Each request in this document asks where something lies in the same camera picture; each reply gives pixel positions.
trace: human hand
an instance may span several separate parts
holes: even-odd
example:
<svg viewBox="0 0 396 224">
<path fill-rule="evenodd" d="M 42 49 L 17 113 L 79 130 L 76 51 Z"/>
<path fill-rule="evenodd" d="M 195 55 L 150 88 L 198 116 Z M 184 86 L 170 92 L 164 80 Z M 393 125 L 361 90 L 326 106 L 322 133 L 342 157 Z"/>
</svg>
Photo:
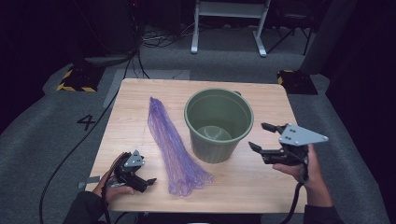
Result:
<svg viewBox="0 0 396 224">
<path fill-rule="evenodd" d="M 277 163 L 273 165 L 273 168 L 284 174 L 292 175 L 294 179 L 299 181 L 303 165 L 288 166 Z M 323 180 L 317 152 L 312 144 L 308 145 L 308 175 L 309 178 L 304 183 L 304 187 L 307 192 L 308 204 L 323 207 L 332 206 L 332 198 Z"/>
<path fill-rule="evenodd" d="M 111 167 L 113 167 L 117 160 L 123 155 L 124 153 L 121 153 L 114 161 Z M 92 193 L 98 195 L 99 197 L 102 197 L 102 187 L 105 185 L 107 177 L 109 175 L 110 171 L 107 171 L 102 178 L 100 179 L 98 185 L 95 187 L 95 189 L 92 191 Z M 134 194 L 134 189 L 128 186 L 120 186 L 120 187 L 115 187 L 115 188 L 106 188 L 106 201 L 108 203 L 112 202 L 118 195 L 121 194 Z"/>
</svg>

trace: gray carpet floor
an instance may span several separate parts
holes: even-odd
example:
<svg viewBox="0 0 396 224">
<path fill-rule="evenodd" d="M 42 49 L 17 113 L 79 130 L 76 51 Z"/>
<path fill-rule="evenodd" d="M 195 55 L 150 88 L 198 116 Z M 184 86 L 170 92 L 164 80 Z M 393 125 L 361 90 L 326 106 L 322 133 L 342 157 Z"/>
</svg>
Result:
<svg viewBox="0 0 396 224">
<path fill-rule="evenodd" d="M 165 71 L 164 74 L 188 71 L 190 80 L 253 83 L 277 83 L 277 71 L 300 67 L 305 42 L 300 32 L 262 58 L 251 31 L 251 28 L 206 30 L 200 35 L 196 55 L 190 53 L 190 35 L 165 48 L 142 47 L 142 64 L 152 78 L 169 78 L 169 75 L 162 77 L 158 71 Z M 274 30 L 265 30 L 262 34 L 268 49 L 278 39 Z M 104 105 L 114 94 L 116 74 L 125 66 L 126 63 L 108 67 L 98 92 L 56 91 L 70 64 L 60 68 L 43 87 L 45 96 L 2 133 L 0 223 L 39 222 L 38 205 L 45 184 L 87 133 L 85 126 L 77 121 L 87 115 L 92 115 L 93 120 L 99 119 Z M 142 78 L 137 58 L 129 66 L 129 76 L 134 76 L 134 70 Z M 312 79 L 318 95 L 289 95 L 290 104 L 300 126 L 330 138 L 328 143 L 317 146 L 317 152 L 340 216 L 345 223 L 389 223 L 378 185 L 325 95 L 329 80 L 322 75 L 314 75 Z M 91 172 L 110 113 L 111 108 L 53 178 L 44 200 L 45 223 L 62 223 L 71 202 L 81 191 L 77 188 L 78 181 L 85 180 Z M 118 215 L 112 213 L 112 220 Z M 264 214 L 262 223 L 279 223 L 285 216 Z M 133 223 L 133 219 L 131 213 L 119 223 Z M 290 223 L 302 222 L 303 215 L 295 214 Z"/>
</svg>

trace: hand-mounted device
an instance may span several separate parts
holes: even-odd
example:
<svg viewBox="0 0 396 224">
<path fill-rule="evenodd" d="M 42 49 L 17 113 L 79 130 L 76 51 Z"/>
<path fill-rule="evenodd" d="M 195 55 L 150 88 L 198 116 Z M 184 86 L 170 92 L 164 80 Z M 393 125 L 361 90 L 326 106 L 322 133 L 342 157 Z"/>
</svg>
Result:
<svg viewBox="0 0 396 224">
<path fill-rule="evenodd" d="M 302 164 L 304 166 L 301 176 L 302 182 L 308 180 L 308 144 L 326 142 L 329 138 L 319 133 L 314 133 L 294 124 L 284 126 L 274 126 L 262 123 L 262 128 L 266 131 L 279 132 L 279 143 L 282 146 L 279 150 L 263 150 L 260 146 L 248 142 L 253 151 L 262 155 L 265 164 L 282 163 L 288 166 Z"/>
<path fill-rule="evenodd" d="M 134 153 L 125 153 L 123 159 L 114 170 L 115 177 L 120 184 L 125 184 L 135 190 L 144 192 L 148 186 L 154 184 L 157 178 L 152 178 L 149 180 L 144 180 L 136 175 L 137 170 L 139 170 L 145 162 L 144 157 L 140 155 L 139 151 L 136 150 Z"/>
</svg>

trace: person's left hand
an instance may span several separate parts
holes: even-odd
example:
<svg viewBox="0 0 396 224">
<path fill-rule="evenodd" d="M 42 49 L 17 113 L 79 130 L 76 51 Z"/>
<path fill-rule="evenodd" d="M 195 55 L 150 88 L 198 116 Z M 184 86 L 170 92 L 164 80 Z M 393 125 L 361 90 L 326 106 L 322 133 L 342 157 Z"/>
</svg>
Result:
<svg viewBox="0 0 396 224">
<path fill-rule="evenodd" d="M 115 162 L 119 159 L 120 156 L 122 156 L 123 153 L 121 153 L 113 162 L 113 165 Z M 100 179 L 98 185 L 95 187 L 95 189 L 92 191 L 92 193 L 98 195 L 99 197 L 102 197 L 102 187 L 105 185 L 105 182 L 107 180 L 109 173 L 108 171 L 102 176 Z M 134 194 L 134 189 L 128 186 L 120 186 L 120 187 L 115 187 L 111 188 L 108 187 L 106 188 L 106 201 L 110 203 L 111 201 L 114 200 L 118 195 L 120 194 Z"/>
</svg>

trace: person's arm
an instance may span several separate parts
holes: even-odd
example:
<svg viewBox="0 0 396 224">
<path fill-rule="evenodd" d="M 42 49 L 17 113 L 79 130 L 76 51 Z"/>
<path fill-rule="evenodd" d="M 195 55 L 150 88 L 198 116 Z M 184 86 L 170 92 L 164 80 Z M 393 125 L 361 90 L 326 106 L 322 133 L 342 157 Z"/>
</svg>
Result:
<svg viewBox="0 0 396 224">
<path fill-rule="evenodd" d="M 300 180 L 302 165 L 287 166 L 274 164 L 274 169 L 292 175 Z M 333 205 L 332 196 L 323 180 L 313 145 L 308 146 L 308 181 L 304 183 L 307 206 L 304 211 L 304 223 L 344 223 Z"/>
<path fill-rule="evenodd" d="M 105 208 L 102 204 L 102 187 L 105 185 L 107 176 L 108 172 L 103 175 L 92 192 L 82 191 L 77 195 L 64 219 L 64 224 L 95 223 L 103 215 Z M 134 194 L 134 190 L 127 186 L 106 188 L 107 203 L 111 203 L 120 194 Z"/>
</svg>

